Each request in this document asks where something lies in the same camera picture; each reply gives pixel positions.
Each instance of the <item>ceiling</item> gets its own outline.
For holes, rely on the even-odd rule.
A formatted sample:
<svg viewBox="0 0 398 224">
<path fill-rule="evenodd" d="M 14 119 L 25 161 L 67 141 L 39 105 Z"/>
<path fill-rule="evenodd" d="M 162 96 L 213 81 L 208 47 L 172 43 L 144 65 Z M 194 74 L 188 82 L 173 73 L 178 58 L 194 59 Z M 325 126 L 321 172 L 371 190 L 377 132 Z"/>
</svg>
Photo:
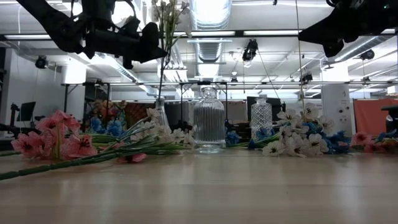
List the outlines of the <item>ceiling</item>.
<svg viewBox="0 0 398 224">
<path fill-rule="evenodd" d="M 286 29 L 305 29 L 312 24 L 322 20 L 330 14 L 333 8 L 326 5 L 325 0 L 298 0 L 298 12 L 296 11 L 295 0 L 280 0 L 277 6 L 272 5 L 272 0 L 251 1 L 251 0 L 233 0 L 231 17 L 228 24 L 228 30 L 286 30 Z M 54 8 L 69 13 L 68 7 L 64 4 L 53 4 Z M 18 4 L 0 4 L 0 34 L 43 34 L 45 33 L 41 25 Z M 183 23 L 178 30 L 189 24 L 190 18 L 183 17 Z M 266 73 L 275 81 L 289 81 L 291 77 L 300 75 L 297 70 L 303 65 L 313 61 L 314 58 L 323 57 L 323 48 L 321 45 L 299 42 L 296 37 L 260 37 L 257 38 L 261 57 L 254 58 L 252 66 L 244 68 L 242 61 L 236 61 L 239 54 L 249 42 L 249 38 L 226 38 L 231 42 L 224 43 L 223 58 L 221 60 L 218 80 L 230 80 L 232 72 L 237 72 L 239 81 L 260 82 L 267 80 Z M 188 39 L 180 39 L 177 42 L 181 54 L 182 62 L 187 67 L 187 77 L 190 80 L 198 78 L 195 48 L 193 44 L 187 42 Z M 7 43 L 14 47 L 17 43 Z M 22 52 L 28 57 L 35 58 L 40 54 L 47 54 L 50 61 L 58 65 L 66 65 L 70 54 L 57 50 L 57 46 L 52 41 L 23 41 L 20 44 Z M 350 79 L 362 79 L 366 74 L 377 72 L 388 67 L 397 65 L 397 38 L 393 37 L 388 41 L 373 48 L 379 59 L 374 59 L 362 67 L 362 60 L 349 60 Z M 140 82 L 158 82 L 157 74 L 158 63 L 156 60 L 140 64 L 133 63 L 132 71 L 137 75 Z M 121 75 L 111 66 L 101 60 L 93 60 L 88 64 L 88 77 L 101 78 L 108 82 L 120 82 Z M 319 64 L 310 71 L 314 80 L 319 80 L 321 72 Z M 393 71 L 382 76 L 377 80 L 390 80 L 398 76 Z M 255 86 L 245 86 L 247 89 L 253 89 Z M 382 91 L 386 86 L 375 86 L 375 91 Z M 241 86 L 231 86 L 233 88 L 242 88 Z M 117 91 L 142 91 L 136 87 L 114 88 Z"/>
</svg>

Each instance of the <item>glass bottle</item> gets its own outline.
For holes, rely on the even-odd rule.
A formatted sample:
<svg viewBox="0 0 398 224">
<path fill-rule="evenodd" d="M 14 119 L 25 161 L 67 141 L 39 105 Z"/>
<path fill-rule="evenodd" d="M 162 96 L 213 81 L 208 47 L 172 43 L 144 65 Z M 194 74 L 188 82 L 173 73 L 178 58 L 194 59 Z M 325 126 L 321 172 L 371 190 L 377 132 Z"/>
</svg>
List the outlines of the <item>glass bottle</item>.
<svg viewBox="0 0 398 224">
<path fill-rule="evenodd" d="M 166 112 L 164 110 L 164 98 L 157 98 L 156 99 L 156 109 L 159 112 L 160 116 L 159 116 L 159 124 L 161 126 L 169 126 L 169 121 L 167 120 L 167 116 L 166 116 Z"/>
<path fill-rule="evenodd" d="M 193 114 L 197 152 L 218 153 L 224 150 L 224 105 L 217 100 L 216 88 L 202 89 L 202 99 L 195 105 Z"/>
<path fill-rule="evenodd" d="M 251 138 L 256 140 L 256 133 L 261 128 L 267 129 L 271 134 L 272 128 L 272 105 L 267 103 L 267 95 L 260 95 L 257 103 L 251 106 Z"/>
</svg>

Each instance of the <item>ribbed glass vase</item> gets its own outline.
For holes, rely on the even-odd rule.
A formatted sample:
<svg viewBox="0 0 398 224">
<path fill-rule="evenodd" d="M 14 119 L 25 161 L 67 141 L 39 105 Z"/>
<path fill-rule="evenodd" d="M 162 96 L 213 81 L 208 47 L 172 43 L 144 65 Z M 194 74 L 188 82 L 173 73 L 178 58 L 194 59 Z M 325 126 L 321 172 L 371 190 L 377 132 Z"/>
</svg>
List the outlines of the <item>ribbed glass vase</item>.
<svg viewBox="0 0 398 224">
<path fill-rule="evenodd" d="M 270 134 L 272 128 L 272 105 L 267 103 L 267 95 L 260 95 L 257 103 L 251 106 L 251 137 L 257 139 L 257 132 L 266 128 Z"/>
<path fill-rule="evenodd" d="M 169 121 L 167 120 L 166 112 L 164 110 L 164 99 L 163 98 L 157 98 L 156 99 L 156 110 L 159 112 L 159 124 L 162 126 L 169 126 Z"/>
<path fill-rule="evenodd" d="M 200 153 L 218 153 L 225 149 L 224 105 L 217 100 L 213 87 L 202 89 L 202 99 L 195 105 L 195 149 Z"/>
</svg>

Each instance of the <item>ceiling light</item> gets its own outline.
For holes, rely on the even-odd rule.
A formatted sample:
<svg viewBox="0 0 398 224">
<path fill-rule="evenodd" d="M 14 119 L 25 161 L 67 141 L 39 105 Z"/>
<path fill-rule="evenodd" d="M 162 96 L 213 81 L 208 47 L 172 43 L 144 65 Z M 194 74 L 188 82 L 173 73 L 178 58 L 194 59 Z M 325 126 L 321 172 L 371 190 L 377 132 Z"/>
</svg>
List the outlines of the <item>ceiling light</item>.
<svg viewBox="0 0 398 224">
<path fill-rule="evenodd" d="M 232 43 L 232 40 L 187 40 L 189 44 L 197 44 L 197 43 Z"/>
<path fill-rule="evenodd" d="M 4 35 L 7 40 L 51 40 L 47 34 L 17 34 Z"/>
<path fill-rule="evenodd" d="M 301 30 L 250 30 L 244 31 L 243 35 L 298 35 Z"/>
<path fill-rule="evenodd" d="M 61 4 L 62 1 L 47 1 L 49 4 Z M 19 4 L 17 1 L 0 1 L 0 4 Z"/>
<path fill-rule="evenodd" d="M 174 32 L 174 36 L 178 37 L 181 35 L 185 35 L 184 32 Z M 203 37 L 203 36 L 234 36 L 235 31 L 193 31 L 191 32 L 193 37 Z"/>
</svg>

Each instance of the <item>table surface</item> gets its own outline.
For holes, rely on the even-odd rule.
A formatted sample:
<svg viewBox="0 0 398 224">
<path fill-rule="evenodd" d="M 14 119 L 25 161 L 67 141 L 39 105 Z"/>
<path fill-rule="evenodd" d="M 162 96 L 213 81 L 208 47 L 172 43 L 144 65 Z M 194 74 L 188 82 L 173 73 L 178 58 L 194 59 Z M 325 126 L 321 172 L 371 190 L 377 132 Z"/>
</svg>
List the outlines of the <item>table surface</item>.
<svg viewBox="0 0 398 224">
<path fill-rule="evenodd" d="M 36 166 L 0 157 L 2 172 Z M 398 157 L 150 157 L 0 181 L 1 223 L 398 223 Z"/>
</svg>

